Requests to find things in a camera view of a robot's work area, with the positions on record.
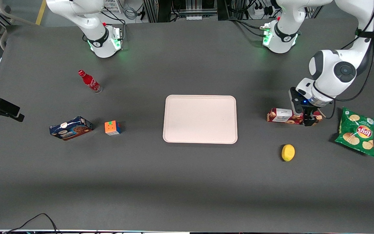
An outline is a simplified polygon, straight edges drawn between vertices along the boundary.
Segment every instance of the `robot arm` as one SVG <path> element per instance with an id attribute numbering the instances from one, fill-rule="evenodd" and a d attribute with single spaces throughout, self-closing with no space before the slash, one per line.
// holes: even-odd
<path id="1" fill-rule="evenodd" d="M 336 0 L 336 3 L 358 19 L 359 38 L 350 49 L 320 50 L 311 58 L 312 79 L 304 78 L 296 90 L 316 107 L 330 103 L 365 71 L 374 43 L 374 0 Z"/>
<path id="2" fill-rule="evenodd" d="M 291 49 L 297 39 L 297 32 L 305 19 L 304 7 L 318 7 L 333 0 L 276 0 L 282 8 L 281 20 L 274 20 L 261 27 L 266 30 L 263 45 L 272 52 L 285 53 Z"/>
<path id="3" fill-rule="evenodd" d="M 100 58 L 108 58 L 121 49 L 119 28 L 103 24 L 94 14 L 102 11 L 104 0 L 46 0 L 50 10 L 75 23 Z"/>

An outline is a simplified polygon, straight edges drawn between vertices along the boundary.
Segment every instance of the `table surface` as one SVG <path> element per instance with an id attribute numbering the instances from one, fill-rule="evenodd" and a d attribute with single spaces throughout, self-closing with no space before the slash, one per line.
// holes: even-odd
<path id="1" fill-rule="evenodd" d="M 278 55 L 232 22 L 131 24 L 123 51 L 107 59 L 77 27 L 13 30 L 0 98 L 25 120 L 0 117 L 0 228 L 46 212 L 60 229 L 374 233 L 374 158 L 334 143 L 341 110 L 313 127 L 266 122 L 270 108 L 290 108 L 288 89 L 309 77 L 311 56 L 342 47 L 355 29 L 354 20 L 306 20 Z M 80 69 L 103 92 L 92 93 Z M 236 144 L 166 143 L 168 95 L 234 96 Z M 345 105 L 374 117 L 374 67 Z M 78 115 L 96 129 L 68 142 L 49 135 Z M 123 134 L 104 133 L 110 120 Z M 284 144 L 295 146 L 291 162 L 280 159 Z"/>

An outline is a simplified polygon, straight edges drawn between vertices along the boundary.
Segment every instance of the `green chip bag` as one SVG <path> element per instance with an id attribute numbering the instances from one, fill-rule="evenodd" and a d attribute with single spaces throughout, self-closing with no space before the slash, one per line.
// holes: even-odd
<path id="1" fill-rule="evenodd" d="M 339 134 L 335 142 L 374 157 L 374 119 L 343 107 Z"/>

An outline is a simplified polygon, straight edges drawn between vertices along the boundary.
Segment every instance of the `plastic tray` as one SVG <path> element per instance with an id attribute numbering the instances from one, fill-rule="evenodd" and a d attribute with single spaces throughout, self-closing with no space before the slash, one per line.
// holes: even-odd
<path id="1" fill-rule="evenodd" d="M 232 96 L 170 95 L 162 138 L 170 143 L 234 144 L 236 99 Z"/>

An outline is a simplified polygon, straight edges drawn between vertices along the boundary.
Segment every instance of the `coca-cola bottle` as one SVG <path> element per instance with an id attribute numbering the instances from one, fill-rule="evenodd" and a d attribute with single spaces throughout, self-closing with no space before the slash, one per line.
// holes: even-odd
<path id="1" fill-rule="evenodd" d="M 82 77 L 83 82 L 95 93 L 102 92 L 102 86 L 91 75 L 86 74 L 83 70 L 79 71 L 79 75 Z"/>

